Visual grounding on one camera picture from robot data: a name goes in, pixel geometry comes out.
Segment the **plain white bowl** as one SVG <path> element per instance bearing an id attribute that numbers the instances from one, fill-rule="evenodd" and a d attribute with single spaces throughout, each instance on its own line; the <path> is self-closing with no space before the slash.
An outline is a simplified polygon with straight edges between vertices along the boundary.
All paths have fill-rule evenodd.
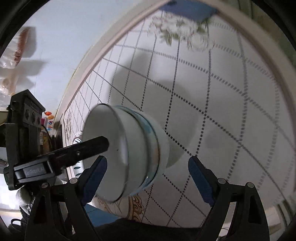
<path id="1" fill-rule="evenodd" d="M 107 170 L 97 189 L 97 195 L 105 201 L 117 201 L 142 184 L 144 168 L 137 150 L 140 132 L 136 119 L 121 109 L 99 104 L 89 113 L 82 140 L 103 136 L 109 142 L 108 150 L 102 153 Z"/>

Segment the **clear plastic bag with eggs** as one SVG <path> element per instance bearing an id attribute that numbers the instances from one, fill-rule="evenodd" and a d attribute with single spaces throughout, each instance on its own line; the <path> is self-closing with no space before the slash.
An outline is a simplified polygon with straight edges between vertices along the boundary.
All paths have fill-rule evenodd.
<path id="1" fill-rule="evenodd" d="M 22 49 L 16 45 L 5 49 L 1 56 L 1 94 L 12 96 L 16 92 L 19 78 L 21 81 L 27 76 L 39 73 L 38 61 L 23 60 Z"/>

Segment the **clear bag red beans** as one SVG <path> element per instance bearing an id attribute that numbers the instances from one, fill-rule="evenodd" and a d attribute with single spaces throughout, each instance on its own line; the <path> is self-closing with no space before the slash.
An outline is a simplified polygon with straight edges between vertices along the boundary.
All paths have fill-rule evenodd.
<path id="1" fill-rule="evenodd" d="M 17 66 L 23 57 L 32 57 L 36 51 L 36 28 L 21 27 L 15 35 L 16 50 L 13 55 L 13 64 Z"/>

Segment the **pink diamond pattern table mat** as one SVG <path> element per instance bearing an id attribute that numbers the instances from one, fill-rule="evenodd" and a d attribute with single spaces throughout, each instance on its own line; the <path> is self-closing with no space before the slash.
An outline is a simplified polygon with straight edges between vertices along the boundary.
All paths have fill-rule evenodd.
<path id="1" fill-rule="evenodd" d="M 197 156 L 230 183 L 254 183 L 268 216 L 295 214 L 295 136 L 283 93 L 262 56 L 214 15 L 201 24 L 158 10 L 119 40 L 65 112 L 66 143 L 99 103 L 152 116 L 168 136 L 168 168 L 140 193 L 92 205 L 151 225 L 200 226 L 205 204 L 189 175 Z"/>

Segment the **blue smartphone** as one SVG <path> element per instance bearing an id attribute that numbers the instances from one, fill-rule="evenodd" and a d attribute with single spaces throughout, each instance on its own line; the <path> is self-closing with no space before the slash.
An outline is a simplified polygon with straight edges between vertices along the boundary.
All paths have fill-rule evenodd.
<path id="1" fill-rule="evenodd" d="M 183 16 L 196 22 L 202 22 L 217 13 L 216 8 L 213 8 L 205 3 L 185 0 L 170 1 L 161 6 L 159 10 L 172 13 L 177 16 Z"/>

